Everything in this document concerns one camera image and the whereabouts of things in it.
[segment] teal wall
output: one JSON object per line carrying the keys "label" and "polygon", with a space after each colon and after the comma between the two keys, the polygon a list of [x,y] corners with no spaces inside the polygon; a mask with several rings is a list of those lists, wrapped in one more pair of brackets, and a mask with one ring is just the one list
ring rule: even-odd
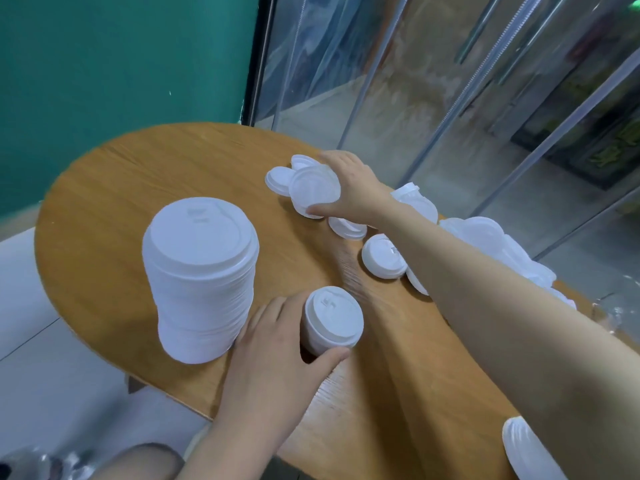
{"label": "teal wall", "polygon": [[239,119],[258,0],[0,0],[0,217],[137,128]]}

